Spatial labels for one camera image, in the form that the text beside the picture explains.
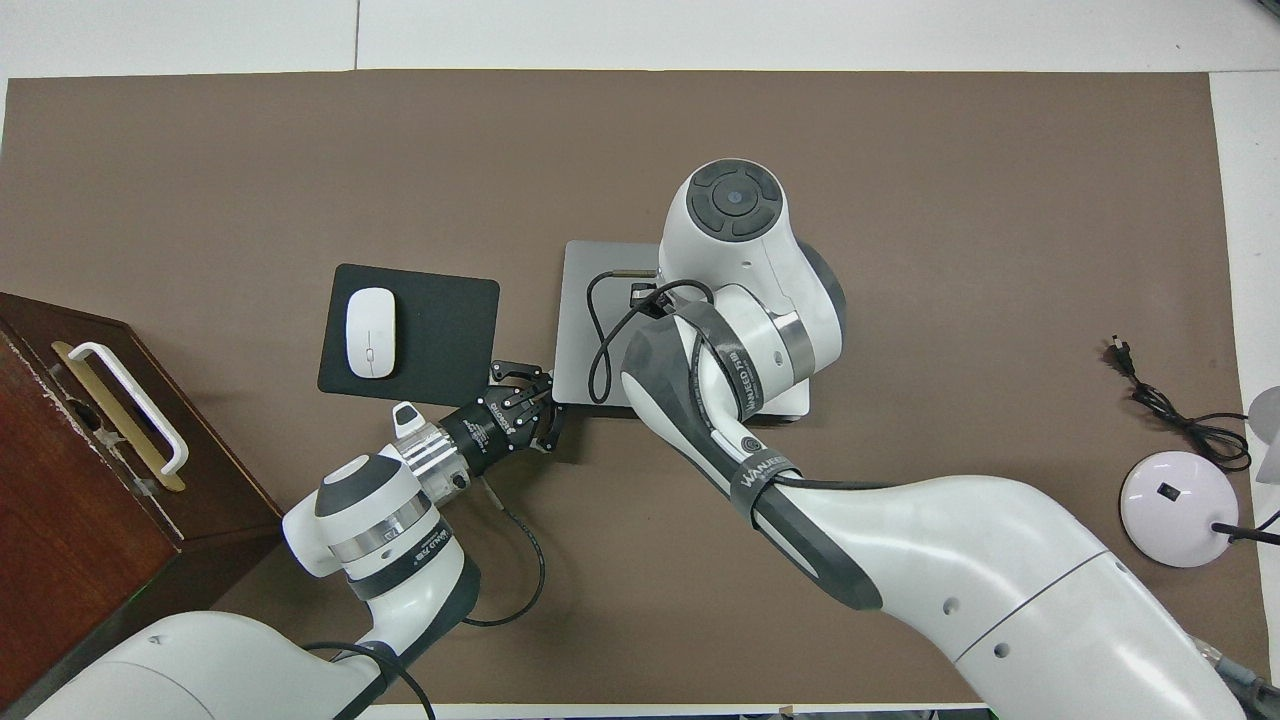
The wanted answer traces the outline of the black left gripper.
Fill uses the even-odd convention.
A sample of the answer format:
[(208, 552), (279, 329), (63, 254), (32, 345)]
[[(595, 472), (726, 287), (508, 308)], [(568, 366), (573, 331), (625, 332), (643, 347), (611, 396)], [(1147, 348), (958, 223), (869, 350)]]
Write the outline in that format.
[(549, 454), (561, 443), (563, 405), (548, 404), (534, 418), (530, 402), (552, 402), (553, 377), (539, 365), (493, 360), (490, 391), (444, 416), (439, 427), (461, 452), (471, 477), (521, 448)]

